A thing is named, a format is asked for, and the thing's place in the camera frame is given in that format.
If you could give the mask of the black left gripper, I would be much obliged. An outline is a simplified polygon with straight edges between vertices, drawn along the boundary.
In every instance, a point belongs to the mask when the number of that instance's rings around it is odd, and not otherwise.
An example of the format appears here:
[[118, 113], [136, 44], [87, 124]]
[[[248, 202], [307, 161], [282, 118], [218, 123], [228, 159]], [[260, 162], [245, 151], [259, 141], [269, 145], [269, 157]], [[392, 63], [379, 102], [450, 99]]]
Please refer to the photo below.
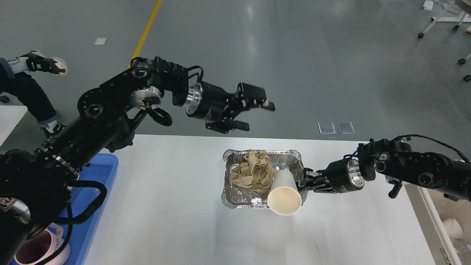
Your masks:
[[234, 120], [241, 112], [254, 108], [275, 111], [275, 104], [268, 101], [264, 88], [239, 83], [233, 94], [208, 82], [196, 82], [188, 88], [185, 101], [186, 115], [207, 121], [207, 129], [228, 134], [232, 130], [249, 131], [248, 123]]

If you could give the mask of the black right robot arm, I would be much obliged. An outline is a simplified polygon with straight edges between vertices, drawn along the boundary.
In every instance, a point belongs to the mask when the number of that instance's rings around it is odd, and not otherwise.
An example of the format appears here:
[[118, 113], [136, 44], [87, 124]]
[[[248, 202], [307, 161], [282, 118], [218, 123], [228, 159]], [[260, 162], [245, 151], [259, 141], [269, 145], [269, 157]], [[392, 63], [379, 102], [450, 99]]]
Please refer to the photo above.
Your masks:
[[393, 185], [389, 198], [396, 198], [404, 183], [436, 190], [447, 199], [470, 201], [471, 164], [461, 151], [446, 143], [433, 142], [453, 150], [460, 160], [434, 152], [413, 152], [408, 141], [415, 134], [400, 135], [392, 140], [370, 139], [357, 149], [331, 162], [327, 168], [314, 171], [304, 168], [296, 185], [299, 191], [341, 194], [360, 191], [376, 174], [385, 176]]

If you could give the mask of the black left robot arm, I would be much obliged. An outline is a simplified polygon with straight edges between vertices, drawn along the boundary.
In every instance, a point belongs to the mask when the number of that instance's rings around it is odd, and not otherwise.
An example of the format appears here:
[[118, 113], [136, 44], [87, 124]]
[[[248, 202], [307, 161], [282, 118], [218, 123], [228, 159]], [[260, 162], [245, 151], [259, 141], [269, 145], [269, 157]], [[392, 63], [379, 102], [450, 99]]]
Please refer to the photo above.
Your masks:
[[104, 184], [80, 180], [102, 149], [114, 152], [133, 144], [134, 132], [149, 115], [162, 126], [171, 126], [170, 114], [159, 107], [164, 92], [172, 104], [184, 107], [188, 117], [205, 121], [206, 128], [227, 134], [249, 131], [249, 124], [235, 120], [252, 108], [275, 111], [263, 88], [240, 83], [235, 93], [202, 80], [198, 65], [183, 67], [160, 57], [135, 57], [130, 67], [85, 92], [78, 100], [79, 117], [37, 148], [1, 155], [1, 264], [8, 265], [22, 244], [38, 236], [51, 223], [72, 226], [87, 221], [107, 195]]

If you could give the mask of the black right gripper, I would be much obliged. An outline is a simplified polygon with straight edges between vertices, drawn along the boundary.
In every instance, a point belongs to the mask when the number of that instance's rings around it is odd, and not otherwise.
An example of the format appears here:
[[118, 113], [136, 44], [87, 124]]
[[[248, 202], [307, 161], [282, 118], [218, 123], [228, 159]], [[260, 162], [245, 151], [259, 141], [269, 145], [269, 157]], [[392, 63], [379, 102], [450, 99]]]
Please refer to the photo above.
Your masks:
[[303, 169], [303, 183], [313, 182], [313, 185], [298, 187], [299, 192], [313, 191], [315, 193], [330, 193], [330, 186], [337, 193], [360, 191], [365, 179], [360, 172], [360, 164], [356, 159], [343, 158], [328, 164], [323, 170], [314, 171]]

